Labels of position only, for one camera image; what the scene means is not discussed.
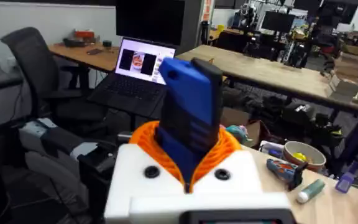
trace table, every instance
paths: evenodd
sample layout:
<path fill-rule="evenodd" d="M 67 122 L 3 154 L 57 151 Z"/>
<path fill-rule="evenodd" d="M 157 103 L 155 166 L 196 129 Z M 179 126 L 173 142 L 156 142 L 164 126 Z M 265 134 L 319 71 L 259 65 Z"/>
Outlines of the table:
<path fill-rule="evenodd" d="M 241 35 L 244 33 L 244 31 L 242 31 L 242 30 L 232 29 L 232 28 L 225 28 L 222 32 L 228 32 L 228 33 L 232 33 L 232 34 L 241 34 Z M 210 30 L 208 41 L 217 40 L 219 38 L 220 34 L 221 33 L 218 30 Z"/>
<path fill-rule="evenodd" d="M 87 51 L 93 49 L 104 49 L 101 43 L 94 45 L 88 45 L 86 47 L 65 47 L 62 43 L 52 44 L 48 46 L 51 53 L 57 57 L 67 59 L 75 62 L 82 69 L 82 75 L 80 75 L 80 87 L 89 88 L 89 69 L 93 68 L 101 72 L 112 72 L 117 64 L 117 58 L 119 55 L 119 47 L 112 47 L 111 51 L 105 50 L 96 55 L 88 55 Z M 74 77 L 70 82 L 70 86 L 76 85 L 78 77 Z"/>
<path fill-rule="evenodd" d="M 303 182 L 296 189 L 288 192 L 285 185 L 266 168 L 267 159 L 277 159 L 267 154 L 243 146 L 254 157 L 259 179 L 264 192 L 286 192 L 291 203 L 291 210 L 298 223 L 302 224 L 354 224 L 358 223 L 358 189 L 351 187 L 347 194 L 334 189 L 336 180 L 310 170 L 303 171 Z M 296 202 L 296 196 L 316 179 L 326 184 L 323 191 L 306 204 Z"/>
<path fill-rule="evenodd" d="M 193 57 L 207 61 L 213 59 L 213 64 L 235 82 L 317 103 L 334 108 L 336 111 L 358 114 L 358 102 L 344 102 L 328 97 L 324 89 L 328 87 L 329 80 L 317 71 L 288 67 L 262 58 L 246 57 L 240 53 L 208 45 L 201 45 L 178 56 L 183 60 L 191 60 Z M 343 167 L 352 153 L 358 150 L 357 145 L 358 123 L 346 138 L 346 148 L 339 157 L 341 162 L 338 167 Z"/>

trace chair armrest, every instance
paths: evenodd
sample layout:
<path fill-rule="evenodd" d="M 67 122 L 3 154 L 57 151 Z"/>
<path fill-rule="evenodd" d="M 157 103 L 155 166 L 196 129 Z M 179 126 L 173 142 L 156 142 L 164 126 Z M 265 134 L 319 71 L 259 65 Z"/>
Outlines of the chair armrest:
<path fill-rule="evenodd" d="M 70 98 L 81 98 L 83 96 L 84 94 L 81 92 L 81 90 L 60 90 L 41 95 L 41 98 L 44 100 L 64 100 Z"/>

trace computer monitor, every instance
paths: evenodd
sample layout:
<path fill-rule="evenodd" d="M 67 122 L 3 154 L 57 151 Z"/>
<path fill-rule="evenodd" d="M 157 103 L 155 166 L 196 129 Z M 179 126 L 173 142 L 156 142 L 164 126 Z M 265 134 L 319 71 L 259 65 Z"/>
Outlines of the computer monitor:
<path fill-rule="evenodd" d="M 175 49 L 123 38 L 116 73 L 165 85 L 158 68 L 164 58 L 173 58 Z"/>
<path fill-rule="evenodd" d="M 358 0 L 327 0 L 321 6 L 320 18 L 328 21 L 330 17 L 340 17 L 340 23 L 350 24 L 357 7 Z"/>
<path fill-rule="evenodd" d="M 266 12 L 262 28 L 289 33 L 294 19 L 295 15 L 287 15 L 279 12 Z"/>
<path fill-rule="evenodd" d="M 185 2 L 182 0 L 117 1 L 117 35 L 180 45 Z"/>
<path fill-rule="evenodd" d="M 295 9 L 306 10 L 309 15 L 314 15 L 320 5 L 321 0 L 296 0 L 293 7 Z"/>

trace computer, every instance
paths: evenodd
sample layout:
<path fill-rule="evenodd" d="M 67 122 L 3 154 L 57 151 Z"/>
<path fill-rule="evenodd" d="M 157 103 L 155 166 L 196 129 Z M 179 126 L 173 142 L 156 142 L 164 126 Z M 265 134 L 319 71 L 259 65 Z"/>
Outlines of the computer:
<path fill-rule="evenodd" d="M 120 0 L 116 32 L 123 37 L 180 45 L 184 13 L 184 0 Z"/>
<path fill-rule="evenodd" d="M 295 15 L 279 12 L 266 12 L 264 21 L 262 23 L 262 28 L 289 33 L 291 31 L 294 19 Z"/>
<path fill-rule="evenodd" d="M 321 0 L 296 0 L 293 7 L 308 11 L 308 15 L 315 15 L 321 5 Z"/>
<path fill-rule="evenodd" d="M 114 73 L 109 74 L 88 100 L 149 117 L 165 94 L 158 68 L 175 49 L 147 41 L 123 38 Z"/>

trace open laptop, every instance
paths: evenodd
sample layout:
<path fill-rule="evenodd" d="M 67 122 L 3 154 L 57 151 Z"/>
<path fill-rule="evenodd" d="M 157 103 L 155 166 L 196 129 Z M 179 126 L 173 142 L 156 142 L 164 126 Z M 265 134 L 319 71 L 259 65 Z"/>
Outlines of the open laptop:
<path fill-rule="evenodd" d="M 171 47 L 123 38 L 115 72 L 97 86 L 88 100 L 149 117 L 165 94 L 158 68 L 164 58 L 174 55 Z"/>

